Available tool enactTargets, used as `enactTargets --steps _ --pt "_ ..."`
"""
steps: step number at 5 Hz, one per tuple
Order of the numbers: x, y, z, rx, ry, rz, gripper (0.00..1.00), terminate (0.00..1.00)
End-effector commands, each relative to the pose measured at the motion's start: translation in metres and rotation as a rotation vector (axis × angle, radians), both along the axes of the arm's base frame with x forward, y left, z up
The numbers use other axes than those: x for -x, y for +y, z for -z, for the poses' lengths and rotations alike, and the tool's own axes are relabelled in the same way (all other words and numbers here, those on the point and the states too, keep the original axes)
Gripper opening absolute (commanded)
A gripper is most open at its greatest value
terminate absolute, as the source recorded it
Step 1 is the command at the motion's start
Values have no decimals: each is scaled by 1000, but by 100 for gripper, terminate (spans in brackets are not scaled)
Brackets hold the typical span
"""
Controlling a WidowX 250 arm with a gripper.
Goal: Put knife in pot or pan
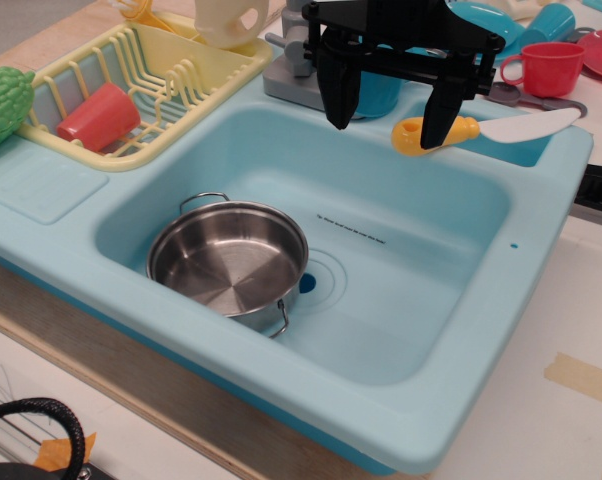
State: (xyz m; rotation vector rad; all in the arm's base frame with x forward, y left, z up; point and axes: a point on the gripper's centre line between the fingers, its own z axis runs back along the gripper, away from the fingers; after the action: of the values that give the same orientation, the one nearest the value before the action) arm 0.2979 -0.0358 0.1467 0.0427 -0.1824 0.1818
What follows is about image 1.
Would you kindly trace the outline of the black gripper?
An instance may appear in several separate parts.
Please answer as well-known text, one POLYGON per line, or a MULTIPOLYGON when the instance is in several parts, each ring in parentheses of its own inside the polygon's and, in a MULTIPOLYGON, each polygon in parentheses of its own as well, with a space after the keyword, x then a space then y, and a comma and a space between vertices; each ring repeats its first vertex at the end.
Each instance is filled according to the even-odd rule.
POLYGON ((463 102, 487 93, 498 34, 455 15, 444 1, 312 1, 302 8, 327 120, 345 129, 358 107, 361 73, 433 87, 420 146, 442 146, 463 102))

